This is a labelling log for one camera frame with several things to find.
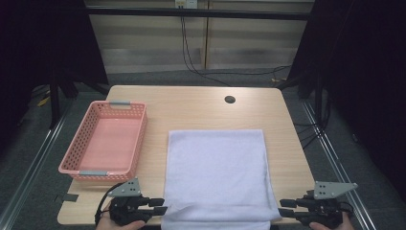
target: aluminum rail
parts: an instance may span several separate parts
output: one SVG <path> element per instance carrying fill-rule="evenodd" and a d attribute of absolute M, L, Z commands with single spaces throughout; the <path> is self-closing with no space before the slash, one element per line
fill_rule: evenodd
<path fill-rule="evenodd" d="M 9 203 L 0 216 L 0 230 L 10 230 L 12 228 L 21 208 L 24 205 L 25 200 L 30 193 L 31 188 L 33 187 L 36 177 L 41 171 L 57 136 L 63 128 L 66 116 L 70 111 L 72 104 L 73 100 L 68 101 L 68 104 L 66 105 L 65 110 L 54 129 L 50 129 L 48 131 L 44 142 L 39 148 L 39 151 L 36 153 L 33 163 L 28 168 L 17 190 L 14 192 Z"/>
<path fill-rule="evenodd" d="M 217 17 L 307 21 L 313 16 L 307 12 L 273 12 L 273 11 L 224 11 L 200 9 L 170 8 L 117 8 L 117 7 L 33 7 L 36 12 L 80 13 L 99 15 L 141 15 L 141 16 L 183 16 L 183 17 Z"/>
<path fill-rule="evenodd" d="M 313 107 L 311 106 L 310 102 L 305 101 L 303 106 L 304 106 L 304 111 L 307 115 L 308 120 L 312 124 L 316 124 L 315 112 L 314 112 Z M 320 133 L 318 140 L 319 140 L 320 144 L 322 145 L 322 147 L 325 151 L 326 157 L 327 157 L 331 167 L 333 168 L 338 180 L 343 183 L 351 183 L 350 178 L 347 175 L 347 172 L 344 169 L 343 165 L 341 164 L 340 158 L 338 157 L 337 152 L 335 151 L 334 147 L 332 146 L 331 142 L 329 141 L 326 133 L 324 131 L 321 131 L 317 125 L 313 126 L 313 128 L 316 133 Z M 346 196 L 354 208 L 354 211 L 355 211 L 354 214 L 358 218 L 359 223 L 362 226 L 362 229 L 376 230 L 376 227 L 373 224 L 373 221 L 367 210 L 367 207 L 364 205 L 364 202 L 362 202 L 361 197 L 358 195 L 356 190 L 346 193 Z"/>

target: gray carpet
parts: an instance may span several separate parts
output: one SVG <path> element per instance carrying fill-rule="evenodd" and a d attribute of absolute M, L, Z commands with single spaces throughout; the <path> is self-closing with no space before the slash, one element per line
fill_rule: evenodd
<path fill-rule="evenodd" d="M 271 70 L 255 70 L 257 73 L 269 71 Z M 219 70 L 212 72 L 253 73 L 253 70 Z M 209 75 L 208 77 L 224 81 L 231 86 L 272 87 L 278 84 L 280 79 L 285 78 L 287 73 L 288 69 L 276 73 L 275 76 L 272 74 L 258 76 L 216 74 Z M 109 80 L 111 85 L 225 86 L 223 83 L 204 79 L 189 71 L 111 75 Z M 79 96 L 73 101 L 63 129 L 52 146 L 44 166 L 39 171 L 39 175 L 12 229 L 94 229 L 94 226 L 62 226 L 56 221 L 60 203 L 54 202 L 54 199 L 56 196 L 66 193 L 71 181 L 69 176 L 58 173 L 57 167 L 88 105 L 94 100 L 105 99 L 105 96 L 83 85 L 79 85 L 79 91 Z M 309 124 L 305 116 L 302 101 L 297 96 L 297 89 L 295 87 L 287 88 L 282 91 L 282 94 L 292 121 L 295 124 Z M 33 99 L 22 126 L 7 147 L 6 155 L 1 158 L 0 173 L 3 175 L 0 177 L 0 183 L 2 184 L 0 193 L 1 208 L 7 205 L 8 200 L 17 189 L 24 173 L 30 167 L 36 152 L 47 135 L 48 125 L 51 122 L 50 105 L 47 103 L 42 107 L 36 107 L 35 105 L 38 100 L 38 98 Z M 62 101 L 62 105 L 67 104 L 67 102 L 66 100 Z M 303 146 L 306 145 L 311 140 L 311 137 L 314 136 L 313 129 L 307 126 L 296 126 L 296 128 L 300 139 L 303 140 Z M 359 184 L 357 192 L 367 206 L 376 228 L 403 229 L 406 226 L 405 204 L 400 200 L 385 176 L 374 166 L 363 146 L 353 141 L 351 129 L 340 117 L 339 113 L 335 111 L 334 107 L 331 111 L 326 133 L 351 181 Z M 304 154 L 316 180 L 337 181 L 337 176 L 330 166 L 317 138 L 304 149 Z M 353 218 L 352 221 L 356 229 L 362 229 L 356 218 Z M 284 225 L 280 229 L 293 230 L 306 228 L 298 224 Z"/>

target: wall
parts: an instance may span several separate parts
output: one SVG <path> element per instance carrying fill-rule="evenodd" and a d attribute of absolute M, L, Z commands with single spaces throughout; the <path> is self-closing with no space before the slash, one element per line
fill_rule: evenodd
<path fill-rule="evenodd" d="M 174 8 L 173 0 L 86 0 L 88 6 Z M 199 9 L 310 12 L 313 2 L 201 0 Z M 91 15 L 107 73 L 187 69 L 178 17 Z M 196 69 L 258 68 L 293 62 L 305 22 L 185 18 Z"/>

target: metal bracket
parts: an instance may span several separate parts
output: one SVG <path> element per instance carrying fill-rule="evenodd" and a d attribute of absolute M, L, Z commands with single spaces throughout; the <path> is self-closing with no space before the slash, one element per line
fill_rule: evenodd
<path fill-rule="evenodd" d="M 356 183 L 337 183 L 316 181 L 314 184 L 314 198 L 328 199 L 341 196 L 358 188 Z"/>
<path fill-rule="evenodd" d="M 117 187 L 116 189 L 108 193 L 108 196 L 110 197 L 125 197 L 125 196 L 140 196 L 140 195 L 141 188 L 137 177 L 128 180 L 121 186 Z"/>

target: wooden table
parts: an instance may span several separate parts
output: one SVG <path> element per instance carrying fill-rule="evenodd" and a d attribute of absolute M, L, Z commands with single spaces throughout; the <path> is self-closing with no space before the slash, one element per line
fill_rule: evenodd
<path fill-rule="evenodd" d="M 236 101 L 226 103 L 227 96 Z M 299 198 L 313 189 L 313 176 L 278 89 L 117 85 L 107 100 L 147 104 L 146 136 L 136 172 L 145 196 L 164 195 L 169 131 L 176 129 L 262 129 L 276 200 Z M 78 200 L 62 204 L 58 222 L 94 224 L 99 202 L 114 184 L 73 180 L 68 194 L 79 195 Z M 292 222 L 297 221 L 283 218 L 273 224 Z M 159 223 L 159 217 L 148 222 Z"/>

